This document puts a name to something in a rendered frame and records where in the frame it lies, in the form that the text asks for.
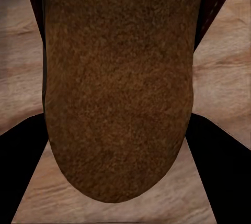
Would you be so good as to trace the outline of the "sandal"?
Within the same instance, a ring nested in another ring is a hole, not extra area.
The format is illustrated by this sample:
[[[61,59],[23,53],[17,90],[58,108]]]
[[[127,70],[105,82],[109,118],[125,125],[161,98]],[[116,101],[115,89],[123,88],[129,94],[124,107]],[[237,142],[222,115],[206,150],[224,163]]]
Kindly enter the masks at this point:
[[[42,105],[61,172],[122,203],[174,164],[192,113],[193,54],[226,0],[30,0]]]

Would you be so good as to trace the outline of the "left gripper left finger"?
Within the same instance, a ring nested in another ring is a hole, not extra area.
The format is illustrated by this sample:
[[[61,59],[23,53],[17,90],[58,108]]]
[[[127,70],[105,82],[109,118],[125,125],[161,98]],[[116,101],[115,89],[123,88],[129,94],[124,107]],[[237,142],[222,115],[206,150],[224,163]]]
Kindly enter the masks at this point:
[[[0,224],[10,224],[47,144],[44,113],[0,136]]]

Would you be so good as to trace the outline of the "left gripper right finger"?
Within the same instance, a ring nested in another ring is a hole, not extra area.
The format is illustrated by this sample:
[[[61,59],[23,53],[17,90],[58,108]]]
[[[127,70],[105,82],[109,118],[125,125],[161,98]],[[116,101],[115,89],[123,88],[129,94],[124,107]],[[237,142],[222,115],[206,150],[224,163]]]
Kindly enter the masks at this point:
[[[251,150],[191,113],[185,134],[218,224],[251,224]]]

